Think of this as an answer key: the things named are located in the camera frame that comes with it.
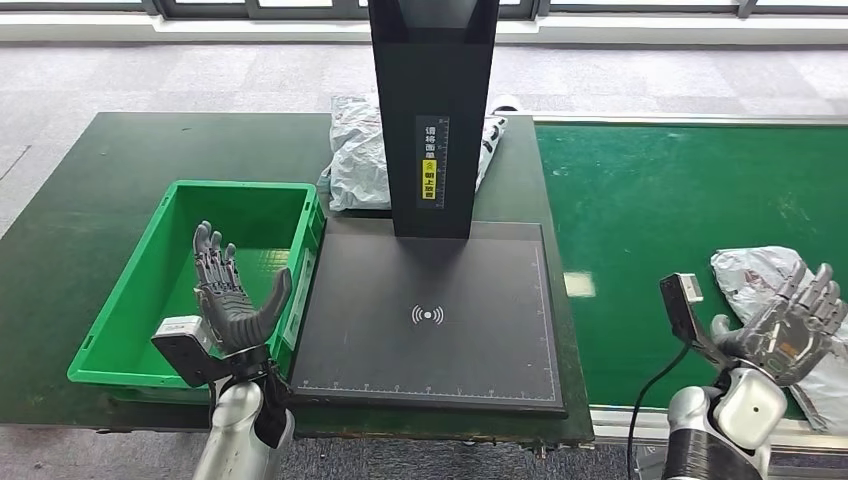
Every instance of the robotic hand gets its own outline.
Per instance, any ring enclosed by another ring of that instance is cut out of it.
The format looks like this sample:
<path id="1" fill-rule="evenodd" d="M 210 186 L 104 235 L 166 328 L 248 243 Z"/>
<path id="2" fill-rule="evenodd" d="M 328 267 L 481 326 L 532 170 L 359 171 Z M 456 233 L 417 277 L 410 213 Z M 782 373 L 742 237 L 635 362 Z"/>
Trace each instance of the robotic hand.
<path id="1" fill-rule="evenodd" d="M 291 294 L 291 273 L 283 268 L 274 275 L 271 294 L 255 310 L 239 278 L 235 245 L 221 251 L 221 233 L 204 221 L 193 247 L 202 316 L 166 318 L 152 339 L 188 385 L 209 385 L 212 394 L 212 429 L 193 478 L 275 479 L 294 416 L 286 408 L 291 390 L 266 342 Z M 213 346 L 222 358 L 210 353 Z"/>
<path id="2" fill-rule="evenodd" d="M 711 387 L 686 387 L 668 409 L 669 447 L 663 479 L 763 480 L 768 437 L 786 411 L 781 387 L 803 379 L 838 342 L 833 334 L 848 313 L 832 269 L 823 264 L 798 291 L 807 266 L 799 262 L 770 302 L 745 327 L 731 331 L 716 316 L 712 338 L 691 305 L 702 299 L 694 275 L 660 282 L 672 330 L 720 371 Z"/>
<path id="3" fill-rule="evenodd" d="M 224 353 L 267 342 L 291 292 L 289 269 L 283 268 L 274 275 L 271 294 L 259 310 L 254 310 L 236 268 L 236 246 L 230 243 L 222 251 L 221 232 L 213 232 L 207 221 L 197 226 L 193 244 L 197 305 Z"/>

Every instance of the green bin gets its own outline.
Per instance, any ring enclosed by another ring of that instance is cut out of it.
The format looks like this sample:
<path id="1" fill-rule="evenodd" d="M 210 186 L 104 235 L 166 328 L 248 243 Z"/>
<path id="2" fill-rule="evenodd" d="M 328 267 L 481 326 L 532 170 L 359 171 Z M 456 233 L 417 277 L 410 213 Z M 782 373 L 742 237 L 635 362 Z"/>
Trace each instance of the green bin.
<path id="1" fill-rule="evenodd" d="M 165 193 L 68 369 L 72 382 L 94 384 L 128 401 L 207 403 L 206 388 L 189 388 L 150 342 L 165 317 L 198 314 L 192 236 L 208 220 L 236 262 L 255 306 L 273 274 L 292 273 L 292 295 L 271 354 L 288 372 L 324 231 L 313 185 L 177 181 Z"/>

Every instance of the gray plastic package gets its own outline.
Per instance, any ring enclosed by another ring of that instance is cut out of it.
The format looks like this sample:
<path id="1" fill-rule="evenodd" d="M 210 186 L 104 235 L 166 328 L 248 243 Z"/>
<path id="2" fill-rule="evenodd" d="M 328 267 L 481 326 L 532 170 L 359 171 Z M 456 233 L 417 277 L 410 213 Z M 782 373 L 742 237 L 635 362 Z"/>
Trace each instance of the gray plastic package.
<path id="1" fill-rule="evenodd" d="M 719 250 L 710 259 L 716 282 L 742 323 L 751 320 L 774 295 L 801 260 L 795 250 L 759 247 Z M 808 269 L 799 290 L 813 279 Z M 835 353 L 826 355 L 798 384 L 789 387 L 814 430 L 834 435 L 848 434 L 848 324 L 835 337 L 841 340 Z"/>
<path id="2" fill-rule="evenodd" d="M 392 208 L 377 99 L 373 96 L 333 97 L 331 114 L 333 160 L 317 182 L 319 191 L 330 194 L 330 210 Z M 476 189 L 486 176 L 506 126 L 504 117 L 485 119 Z"/>

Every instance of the white robot forearm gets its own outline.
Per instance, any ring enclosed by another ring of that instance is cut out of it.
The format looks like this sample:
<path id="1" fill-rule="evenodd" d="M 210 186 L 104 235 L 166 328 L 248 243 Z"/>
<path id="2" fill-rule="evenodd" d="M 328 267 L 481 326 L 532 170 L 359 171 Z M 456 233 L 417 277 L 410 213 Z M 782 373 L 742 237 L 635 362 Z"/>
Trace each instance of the white robot forearm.
<path id="1" fill-rule="evenodd" d="M 735 368 L 726 393 L 686 387 L 671 399 L 664 480 L 765 480 L 768 437 L 786 411 L 786 397 L 755 368 Z"/>

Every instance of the robotic finger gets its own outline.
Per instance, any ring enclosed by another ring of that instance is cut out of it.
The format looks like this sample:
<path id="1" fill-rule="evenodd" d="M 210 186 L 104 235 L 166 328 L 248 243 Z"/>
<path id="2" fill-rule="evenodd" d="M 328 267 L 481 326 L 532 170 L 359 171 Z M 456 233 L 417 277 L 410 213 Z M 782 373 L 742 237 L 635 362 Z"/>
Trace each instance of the robotic finger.
<path id="1" fill-rule="evenodd" d="M 812 282 L 810 282 L 810 285 L 808 285 L 807 288 L 801 292 L 801 295 L 798 298 L 798 304 L 806 308 L 807 310 L 812 311 L 817 305 L 817 303 L 820 301 L 822 291 L 825 290 L 828 283 L 830 283 L 830 279 L 832 277 L 833 268 L 831 268 L 831 266 L 826 263 L 821 264 L 821 266 L 819 267 L 819 271 L 816 273 L 816 277 L 813 279 Z"/>

